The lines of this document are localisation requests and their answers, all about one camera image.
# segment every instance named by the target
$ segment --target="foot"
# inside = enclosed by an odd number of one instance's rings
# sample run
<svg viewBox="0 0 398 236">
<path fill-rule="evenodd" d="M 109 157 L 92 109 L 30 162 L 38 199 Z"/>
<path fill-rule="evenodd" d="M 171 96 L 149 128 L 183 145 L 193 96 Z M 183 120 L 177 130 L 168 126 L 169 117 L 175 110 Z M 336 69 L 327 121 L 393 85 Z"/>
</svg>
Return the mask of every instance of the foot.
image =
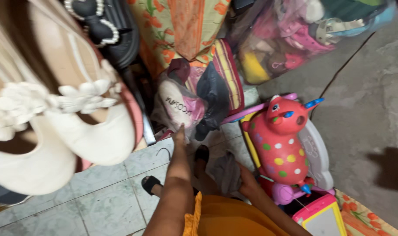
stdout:
<svg viewBox="0 0 398 236">
<path fill-rule="evenodd" d="M 149 195 L 155 195 L 157 197 L 161 197 L 161 192 L 163 186 L 161 185 L 160 181 L 155 178 L 154 176 L 147 176 L 142 179 L 142 187 Z"/>
<path fill-rule="evenodd" d="M 201 145 L 195 154 L 195 166 L 193 169 L 193 174 L 197 178 L 200 173 L 204 173 L 206 170 L 206 165 L 209 161 L 209 149 L 205 145 Z"/>
</svg>

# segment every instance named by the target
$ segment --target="human arm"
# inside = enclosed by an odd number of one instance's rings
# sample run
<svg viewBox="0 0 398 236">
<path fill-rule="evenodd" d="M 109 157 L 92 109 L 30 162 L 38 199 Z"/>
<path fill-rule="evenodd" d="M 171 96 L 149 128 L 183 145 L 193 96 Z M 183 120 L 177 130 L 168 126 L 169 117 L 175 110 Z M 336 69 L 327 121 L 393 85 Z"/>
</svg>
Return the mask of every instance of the human arm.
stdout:
<svg viewBox="0 0 398 236">
<path fill-rule="evenodd" d="M 184 126 L 172 138 L 174 151 L 168 165 L 165 185 L 144 236 L 182 235 L 184 215 L 193 213 L 193 188 L 186 155 Z"/>
<path fill-rule="evenodd" d="M 251 204 L 269 217 L 278 227 L 291 236 L 311 236 L 311 234 L 283 212 L 267 196 L 265 191 L 254 179 L 253 174 L 243 165 L 238 164 L 241 169 L 242 185 L 239 192 L 247 197 Z"/>
</svg>

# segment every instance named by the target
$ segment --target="red piggy bank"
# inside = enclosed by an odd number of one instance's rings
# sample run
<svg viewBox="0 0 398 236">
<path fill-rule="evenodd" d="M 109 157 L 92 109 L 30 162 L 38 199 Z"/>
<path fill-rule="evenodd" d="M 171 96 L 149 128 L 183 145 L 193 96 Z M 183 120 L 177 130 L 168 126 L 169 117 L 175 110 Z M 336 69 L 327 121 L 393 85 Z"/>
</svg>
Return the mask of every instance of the red piggy bank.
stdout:
<svg viewBox="0 0 398 236">
<path fill-rule="evenodd" d="M 309 163 L 297 133 L 304 128 L 308 112 L 323 100 L 319 98 L 302 105 L 275 95 L 268 110 L 243 122 L 243 130 L 248 132 L 260 159 L 260 174 L 276 183 L 297 184 L 310 193 L 304 182 Z"/>
</svg>

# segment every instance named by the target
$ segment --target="concrete floor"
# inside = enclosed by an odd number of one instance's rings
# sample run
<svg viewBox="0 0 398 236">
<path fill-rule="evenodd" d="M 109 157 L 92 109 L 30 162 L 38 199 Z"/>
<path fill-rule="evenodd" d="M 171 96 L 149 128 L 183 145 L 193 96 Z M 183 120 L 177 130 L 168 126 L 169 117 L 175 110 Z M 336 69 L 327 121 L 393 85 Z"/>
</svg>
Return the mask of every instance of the concrete floor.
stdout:
<svg viewBox="0 0 398 236">
<path fill-rule="evenodd" d="M 346 38 L 336 51 L 258 86 L 260 98 L 318 98 L 370 34 Z M 312 121 L 329 151 L 335 187 L 398 229 L 398 18 L 367 41 L 324 98 Z"/>
</svg>

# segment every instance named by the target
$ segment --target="toy eye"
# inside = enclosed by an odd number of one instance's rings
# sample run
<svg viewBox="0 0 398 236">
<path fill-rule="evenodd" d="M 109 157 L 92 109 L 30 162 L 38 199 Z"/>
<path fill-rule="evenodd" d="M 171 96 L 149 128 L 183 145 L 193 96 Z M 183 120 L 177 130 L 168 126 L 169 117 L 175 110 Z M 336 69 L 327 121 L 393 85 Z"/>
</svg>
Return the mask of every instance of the toy eye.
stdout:
<svg viewBox="0 0 398 236">
<path fill-rule="evenodd" d="M 272 112 L 279 110 L 279 104 L 276 104 L 272 107 Z"/>
</svg>

